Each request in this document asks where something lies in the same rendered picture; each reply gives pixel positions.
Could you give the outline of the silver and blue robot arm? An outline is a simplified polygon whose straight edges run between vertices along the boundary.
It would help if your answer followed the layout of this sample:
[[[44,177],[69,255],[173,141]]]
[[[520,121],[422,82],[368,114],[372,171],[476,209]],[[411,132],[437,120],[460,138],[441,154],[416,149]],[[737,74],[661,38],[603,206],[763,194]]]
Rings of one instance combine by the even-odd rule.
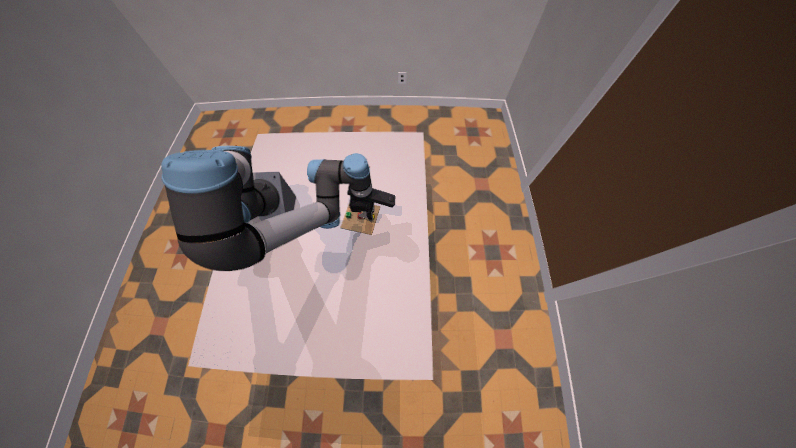
[[[344,160],[309,162],[307,176],[316,183],[318,202],[250,224],[258,216],[275,212],[280,203],[272,183],[253,180],[251,158],[247,147],[217,146],[163,159],[162,181],[177,241],[195,264],[216,271],[245,269],[318,227],[337,227],[342,183],[349,184],[356,197],[372,191],[367,201],[395,206],[395,195],[372,188],[365,156],[353,153]]]

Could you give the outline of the tan mat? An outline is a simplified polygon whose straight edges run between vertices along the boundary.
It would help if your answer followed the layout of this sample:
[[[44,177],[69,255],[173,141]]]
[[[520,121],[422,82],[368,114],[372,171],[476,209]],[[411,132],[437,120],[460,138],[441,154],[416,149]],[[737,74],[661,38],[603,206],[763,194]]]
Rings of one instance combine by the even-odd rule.
[[[344,216],[341,228],[372,235],[377,220],[377,216],[380,210],[380,206],[374,205],[374,209],[375,211],[373,214],[375,214],[375,218],[372,222],[370,222],[366,218],[358,219],[357,215],[360,212],[351,212],[350,207],[348,205],[346,212],[351,212],[352,215],[351,218],[346,218],[346,216]]]

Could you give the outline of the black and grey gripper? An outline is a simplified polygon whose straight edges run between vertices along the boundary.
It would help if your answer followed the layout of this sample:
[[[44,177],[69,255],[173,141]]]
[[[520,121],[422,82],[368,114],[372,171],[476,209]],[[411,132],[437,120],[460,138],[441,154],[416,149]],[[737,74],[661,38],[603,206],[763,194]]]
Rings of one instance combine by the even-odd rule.
[[[350,195],[350,204],[349,204],[349,206],[350,206],[351,212],[360,212],[361,214],[358,214],[359,217],[366,218],[370,222],[372,222],[373,219],[374,219],[373,218],[373,213],[375,211],[374,202],[367,201],[367,198],[369,198],[371,196],[372,191],[366,197],[356,197],[355,195],[352,194],[350,186],[348,186],[347,194]],[[359,199],[364,199],[364,200],[359,200]],[[363,211],[363,213],[362,213],[362,211]],[[367,215],[366,215],[366,212],[367,212]]]

